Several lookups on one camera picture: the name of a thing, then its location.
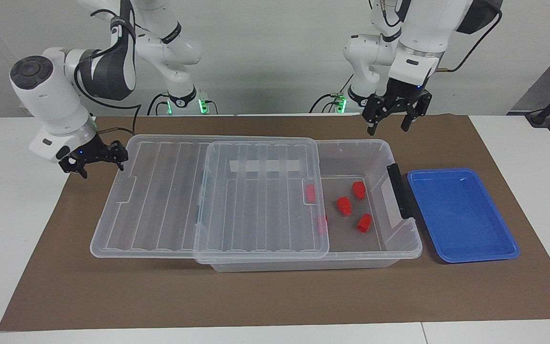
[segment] red plastic part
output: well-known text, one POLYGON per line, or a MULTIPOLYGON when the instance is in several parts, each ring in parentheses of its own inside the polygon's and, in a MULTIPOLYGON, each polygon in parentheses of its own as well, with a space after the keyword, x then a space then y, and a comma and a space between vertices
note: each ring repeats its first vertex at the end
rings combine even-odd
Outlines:
POLYGON ((366 198, 366 186, 363 182, 354 182, 351 185, 351 191, 353 191, 353 194, 360 200, 364 200, 366 198))
POLYGON ((371 222, 373 222, 373 217, 369 214, 362 215, 360 222, 358 223, 358 230, 362 233, 369 231, 371 222))
POLYGON ((349 202, 349 198, 347 197, 341 197, 337 200, 337 207, 343 213, 345 216, 351 215, 351 202, 349 202))
POLYGON ((315 185, 305 185, 305 198, 307 198, 307 203, 317 203, 315 200, 315 185))

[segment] blue plastic tray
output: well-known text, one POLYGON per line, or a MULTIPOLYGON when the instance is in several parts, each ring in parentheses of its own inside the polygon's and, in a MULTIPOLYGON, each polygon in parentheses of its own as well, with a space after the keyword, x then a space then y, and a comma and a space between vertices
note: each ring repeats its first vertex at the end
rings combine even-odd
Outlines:
POLYGON ((443 260, 465 263, 519 257, 515 239, 473 170, 415 170, 408 179, 443 260))

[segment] black cylinder cap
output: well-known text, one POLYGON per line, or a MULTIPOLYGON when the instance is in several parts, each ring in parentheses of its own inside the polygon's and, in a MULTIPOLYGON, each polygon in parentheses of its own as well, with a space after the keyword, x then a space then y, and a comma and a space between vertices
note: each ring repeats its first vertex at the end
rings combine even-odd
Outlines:
POLYGON ((34 89, 48 80, 54 65, 43 56, 29 56, 18 61, 10 70, 10 79, 20 89, 34 89))

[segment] transparent lid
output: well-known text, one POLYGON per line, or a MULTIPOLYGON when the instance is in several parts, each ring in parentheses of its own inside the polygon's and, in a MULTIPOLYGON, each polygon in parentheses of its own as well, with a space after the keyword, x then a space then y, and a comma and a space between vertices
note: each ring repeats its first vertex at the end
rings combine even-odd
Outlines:
MULTIPOLYGON (((279 140, 290 138, 135 135, 127 144, 129 160, 124 163, 124 171, 116 174, 90 252, 99 258, 194 258, 203 168, 210 144, 279 140)), ((319 175, 319 170, 315 170, 317 151, 313 148, 309 151, 312 160, 307 169, 311 168, 312 176, 319 175)), ((321 211, 319 217, 324 213, 321 180, 318 178, 317 182, 316 202, 321 207, 314 210, 315 218, 318 211, 321 211)), ((323 246, 318 240, 315 246, 320 245, 323 246)))
POLYGON ((195 258, 319 259, 328 248, 314 140, 208 146, 195 258))

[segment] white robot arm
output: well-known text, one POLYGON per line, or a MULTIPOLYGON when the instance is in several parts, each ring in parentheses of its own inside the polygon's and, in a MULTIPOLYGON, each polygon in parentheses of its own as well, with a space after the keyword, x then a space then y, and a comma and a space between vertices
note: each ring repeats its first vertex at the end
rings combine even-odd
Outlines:
POLYGON ((404 112, 401 125, 424 116, 432 99, 425 90, 454 31, 474 33, 502 12, 502 0, 379 0, 373 26, 380 35, 354 35, 344 54, 354 69, 350 103, 363 108, 368 133, 391 113, 404 112), (388 18, 397 17, 396 23, 388 18))
POLYGON ((86 178, 85 164, 108 161, 122 170, 128 155, 119 141, 110 145, 101 141, 72 84, 89 97, 123 100, 135 89, 137 50, 163 74, 170 104, 181 109, 176 113, 205 113, 206 109, 185 68, 201 60, 201 48, 181 34, 181 25, 170 13, 170 0, 78 1, 91 16, 110 22, 109 48, 49 48, 43 56, 18 61, 10 81, 26 108, 43 124, 29 148, 58 162, 64 172, 78 172, 86 178), (144 26, 137 26, 138 19, 144 26))

